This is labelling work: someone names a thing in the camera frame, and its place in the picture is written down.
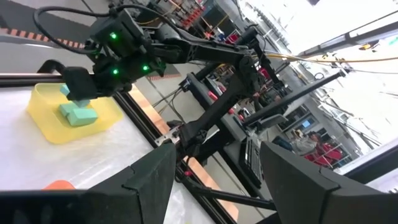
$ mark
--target white tabletop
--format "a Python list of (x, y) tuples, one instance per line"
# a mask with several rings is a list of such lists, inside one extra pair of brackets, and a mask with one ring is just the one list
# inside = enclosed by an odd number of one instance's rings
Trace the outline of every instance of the white tabletop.
[[(126, 115), (102, 133), (63, 145), (49, 143), (26, 111), (31, 89), (0, 88), (1, 190), (42, 189), (55, 180), (87, 189), (152, 150)], [(164, 223), (213, 220), (182, 184), (174, 182)]]

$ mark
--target yellow plastic bin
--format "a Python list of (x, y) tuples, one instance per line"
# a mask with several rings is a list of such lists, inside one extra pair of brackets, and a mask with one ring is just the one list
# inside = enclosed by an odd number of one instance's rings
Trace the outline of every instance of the yellow plastic bin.
[(70, 126), (58, 107), (68, 103), (67, 97), (60, 92), (64, 83), (36, 84), (30, 96), (27, 110), (36, 122), (45, 138), (54, 144), (63, 144), (80, 139), (110, 128), (123, 117), (123, 112), (113, 98), (91, 100), (88, 108), (94, 108), (98, 119), (86, 126)]

